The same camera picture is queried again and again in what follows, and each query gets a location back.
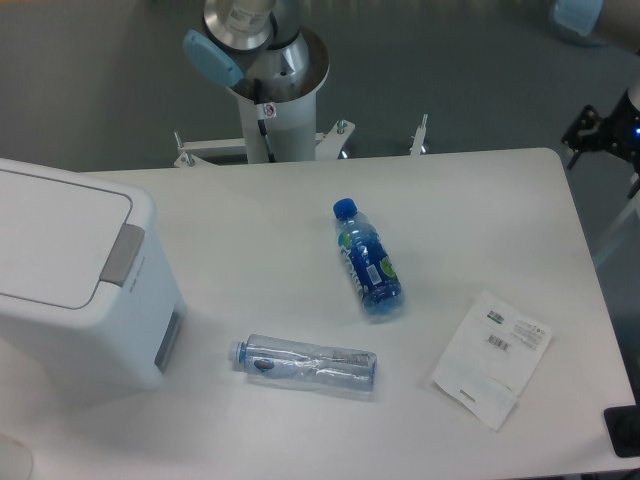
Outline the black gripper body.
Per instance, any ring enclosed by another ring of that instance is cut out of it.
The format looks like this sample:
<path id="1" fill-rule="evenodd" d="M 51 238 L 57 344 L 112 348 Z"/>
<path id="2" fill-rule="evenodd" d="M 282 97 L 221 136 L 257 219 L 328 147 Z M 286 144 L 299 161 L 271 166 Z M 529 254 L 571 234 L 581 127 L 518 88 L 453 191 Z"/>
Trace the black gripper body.
<path id="1" fill-rule="evenodd" d="M 605 150 L 639 172 L 639 84 L 629 86 L 605 119 Z"/>

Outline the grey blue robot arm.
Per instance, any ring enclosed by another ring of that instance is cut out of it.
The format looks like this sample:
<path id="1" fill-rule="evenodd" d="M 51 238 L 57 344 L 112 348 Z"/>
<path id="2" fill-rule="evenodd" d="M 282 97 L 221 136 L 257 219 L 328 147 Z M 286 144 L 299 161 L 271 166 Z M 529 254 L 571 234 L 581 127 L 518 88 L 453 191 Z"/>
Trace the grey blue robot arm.
<path id="1" fill-rule="evenodd" d="M 343 157 L 355 125 L 339 120 L 316 132 L 316 95 L 329 73 L 323 41 L 300 24 L 299 1 L 205 1 L 204 34 L 189 30 L 182 42 L 190 64 L 237 100 L 249 164 Z M 639 1 L 553 1 L 551 21 L 573 37 L 594 37 L 639 57 Z M 573 153 L 607 152 L 638 176 L 639 80 L 605 117 L 585 106 L 561 142 Z"/>

